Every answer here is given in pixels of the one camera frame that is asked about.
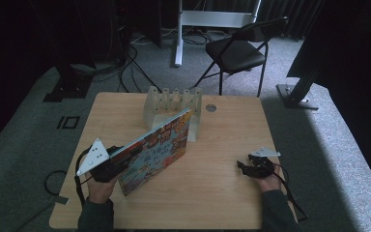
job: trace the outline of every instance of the hand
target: hand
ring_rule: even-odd
[[[274,172],[279,175],[280,167],[278,165],[274,165]],[[266,178],[254,178],[255,182],[261,189],[261,192],[266,192],[269,190],[277,190],[281,189],[281,181],[273,174]]]
[[[117,182],[117,176],[110,180],[109,183],[96,182],[91,178],[89,172],[86,173],[87,187],[89,188],[89,201],[96,204],[104,204],[113,193],[114,186]]]

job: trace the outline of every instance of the wooden tabletop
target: wooden tabletop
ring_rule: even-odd
[[[53,228],[76,228],[81,206],[74,185],[77,157],[96,138],[123,146],[148,131],[143,121],[146,94],[97,95],[50,218]],[[206,105],[213,104],[215,112]],[[261,193],[236,161],[261,147],[274,150],[261,102],[252,97],[203,96],[196,142],[185,155],[124,197],[116,185],[114,225],[122,229],[255,229],[261,227]],[[87,186],[82,186],[87,196]]]

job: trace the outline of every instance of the sleeve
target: sleeve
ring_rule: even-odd
[[[266,191],[262,195],[262,231],[302,231],[295,221],[281,190]]]
[[[113,232],[113,202],[96,204],[86,199],[80,214],[76,232]]]

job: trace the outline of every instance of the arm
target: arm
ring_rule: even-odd
[[[89,196],[79,217],[77,232],[113,231],[113,202],[109,197],[116,182],[117,177],[109,183],[96,182],[93,178],[87,182]]]
[[[274,172],[279,173],[279,170],[280,167],[275,166]],[[255,181],[262,192],[262,231],[301,231],[281,191],[280,180],[270,175],[264,179],[255,178]]]

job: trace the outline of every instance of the colorful book cover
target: colorful book cover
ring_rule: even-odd
[[[191,110],[186,109],[123,147],[116,156],[132,155],[118,180],[125,196],[148,182],[186,152]]]

